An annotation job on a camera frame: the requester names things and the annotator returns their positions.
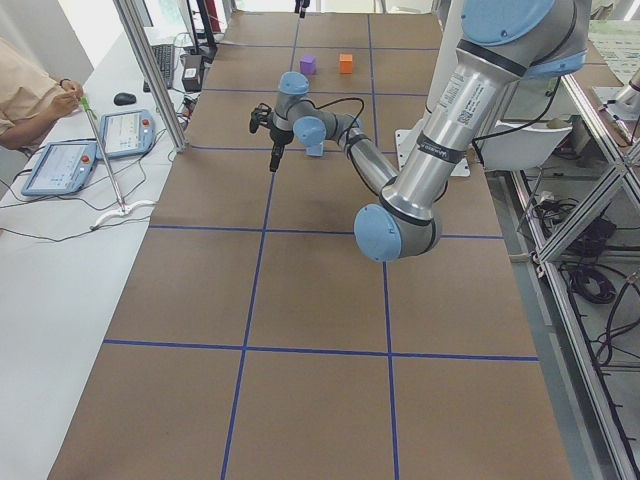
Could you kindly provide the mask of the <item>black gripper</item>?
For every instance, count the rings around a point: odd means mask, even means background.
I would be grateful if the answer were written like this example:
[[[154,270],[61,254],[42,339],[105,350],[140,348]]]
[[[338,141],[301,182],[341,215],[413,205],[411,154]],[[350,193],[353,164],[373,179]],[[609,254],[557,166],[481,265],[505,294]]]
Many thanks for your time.
[[[277,127],[273,127],[270,130],[270,138],[273,142],[271,151],[271,159],[269,163],[269,170],[275,173],[280,164],[281,156],[284,154],[285,147],[293,141],[293,132],[291,130],[282,130]]]

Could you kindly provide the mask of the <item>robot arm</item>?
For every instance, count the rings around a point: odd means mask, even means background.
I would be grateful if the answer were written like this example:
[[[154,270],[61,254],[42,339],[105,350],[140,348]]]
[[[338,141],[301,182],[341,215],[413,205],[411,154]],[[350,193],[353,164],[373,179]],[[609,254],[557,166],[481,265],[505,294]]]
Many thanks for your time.
[[[449,10],[448,22],[461,28],[450,50],[457,64],[401,169],[353,117],[317,108],[307,96],[307,78],[298,72],[281,76],[274,107],[255,108],[250,130],[269,130],[272,171],[293,140],[306,147],[336,142],[378,198],[354,220],[361,252],[377,262],[421,255],[440,239],[436,199],[499,94],[523,78],[579,70],[587,53],[590,12],[588,1],[464,1],[459,10]]]

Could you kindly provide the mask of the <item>person hand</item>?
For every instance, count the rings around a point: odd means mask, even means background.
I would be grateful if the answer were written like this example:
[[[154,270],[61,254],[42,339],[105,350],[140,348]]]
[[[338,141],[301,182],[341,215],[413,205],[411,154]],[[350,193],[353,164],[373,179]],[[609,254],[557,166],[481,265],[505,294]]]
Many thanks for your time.
[[[59,120],[73,113],[84,96],[83,87],[75,81],[64,81],[62,88],[64,92],[56,95],[44,111],[45,116],[51,120]]]

